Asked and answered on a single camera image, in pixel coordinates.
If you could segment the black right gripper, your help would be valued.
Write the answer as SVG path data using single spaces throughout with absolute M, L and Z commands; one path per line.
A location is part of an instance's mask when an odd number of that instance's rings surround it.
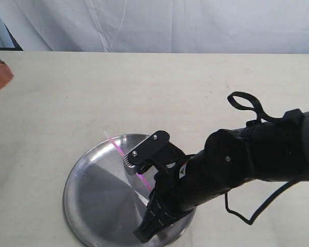
M 169 192 L 175 185 L 171 176 L 156 173 L 154 181 L 155 185 L 149 195 L 142 222 L 133 232 L 141 243 L 149 242 L 154 235 L 195 211 L 194 209 L 187 211 L 179 209 L 177 202 Z

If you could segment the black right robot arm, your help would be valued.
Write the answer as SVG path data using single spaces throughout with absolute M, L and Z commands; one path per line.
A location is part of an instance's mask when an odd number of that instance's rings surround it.
M 251 216 L 259 214 L 283 191 L 309 181 L 309 112 L 288 111 L 277 122 L 254 122 L 243 129 L 220 129 L 195 155 L 186 155 L 158 131 L 146 138 L 126 160 L 144 173 L 154 166 L 155 186 L 137 239 L 154 235 L 184 218 L 197 206 L 253 180 L 282 182 Z

